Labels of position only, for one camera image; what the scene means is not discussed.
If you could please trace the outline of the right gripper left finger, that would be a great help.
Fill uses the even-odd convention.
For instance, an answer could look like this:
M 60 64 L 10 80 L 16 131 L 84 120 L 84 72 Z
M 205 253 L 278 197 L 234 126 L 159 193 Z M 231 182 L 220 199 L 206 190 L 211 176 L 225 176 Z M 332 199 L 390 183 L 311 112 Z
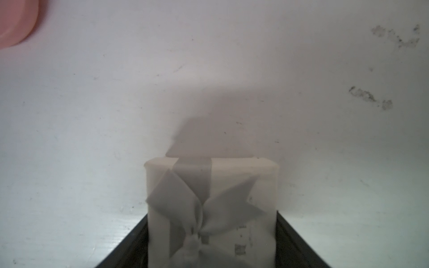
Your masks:
M 96 268 L 148 268 L 148 243 L 145 216 Z

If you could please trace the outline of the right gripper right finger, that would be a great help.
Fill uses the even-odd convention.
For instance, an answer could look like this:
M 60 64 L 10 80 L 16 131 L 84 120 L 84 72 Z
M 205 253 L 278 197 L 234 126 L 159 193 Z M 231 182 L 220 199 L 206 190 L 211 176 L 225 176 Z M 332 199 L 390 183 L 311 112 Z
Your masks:
M 279 212 L 275 238 L 276 268 L 330 268 Z

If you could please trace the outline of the white jewelry box lid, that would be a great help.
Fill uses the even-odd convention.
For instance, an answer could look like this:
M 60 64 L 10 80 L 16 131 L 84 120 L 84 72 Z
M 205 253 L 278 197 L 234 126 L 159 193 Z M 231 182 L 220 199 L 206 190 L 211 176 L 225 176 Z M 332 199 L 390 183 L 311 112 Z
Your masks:
M 159 157 L 145 169 L 148 267 L 275 266 L 275 162 Z

